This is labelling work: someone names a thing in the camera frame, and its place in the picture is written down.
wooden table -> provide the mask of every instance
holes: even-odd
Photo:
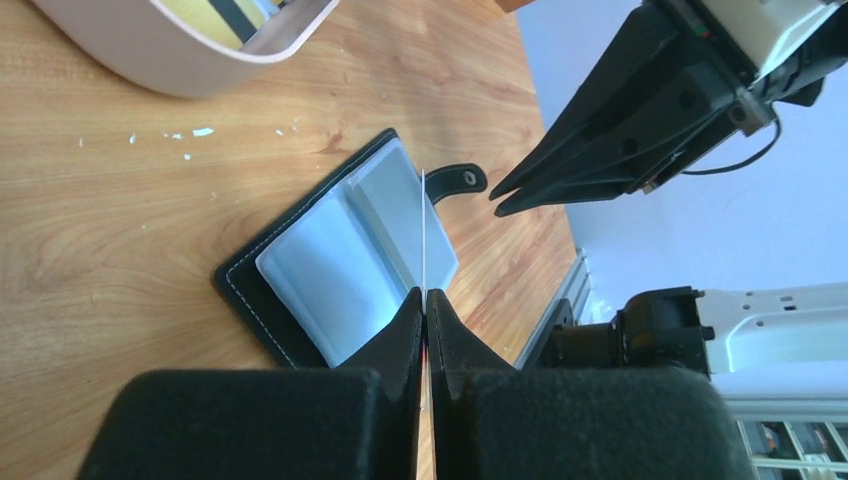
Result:
[[[419,168],[476,162],[492,184],[543,133],[491,0],[343,1],[291,60],[202,101],[124,81],[25,0],[0,2],[0,26],[3,478],[72,476],[141,372],[272,367],[210,274],[384,127]],[[574,247],[561,207],[493,210],[439,204],[448,295],[514,360]]]

black cable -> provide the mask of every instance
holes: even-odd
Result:
[[[772,147],[774,147],[775,144],[777,144],[777,141],[780,140],[780,136],[783,134],[783,124],[780,121],[780,116],[777,115],[777,114],[775,114],[774,126],[775,126],[774,138],[772,139],[771,143],[769,143],[768,145],[763,147],[762,150],[755,153],[754,155],[752,155],[747,160],[741,161],[739,163],[735,163],[733,165],[728,165],[726,167],[711,168],[709,170],[683,171],[683,172],[680,172],[680,173],[682,173],[683,175],[717,175],[719,173],[728,173],[728,172],[733,172],[733,171],[745,168],[748,165],[750,165],[750,164],[756,162],[757,160],[763,158],[764,156],[766,156],[766,154],[772,149]]]

yellow object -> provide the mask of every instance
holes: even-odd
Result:
[[[238,50],[244,43],[208,0],[160,0],[191,28],[212,41]],[[233,0],[254,27],[265,24],[265,14],[253,0]]]

open wallet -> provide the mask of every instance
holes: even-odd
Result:
[[[425,278],[447,288],[459,262],[434,205],[486,186],[474,164],[419,176],[397,133],[385,130],[225,261],[213,281],[280,365],[336,367],[388,325]]]

white wall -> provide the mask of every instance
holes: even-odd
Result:
[[[537,0],[518,12],[546,126],[588,75],[638,0]],[[780,143],[739,172],[673,179],[650,195],[567,208],[588,258],[596,320],[644,290],[755,290],[848,280],[848,67],[811,109],[778,104]],[[772,127],[732,138],[697,168],[736,163]],[[848,392],[848,362],[740,372],[728,391]],[[791,375],[787,382],[784,375]]]

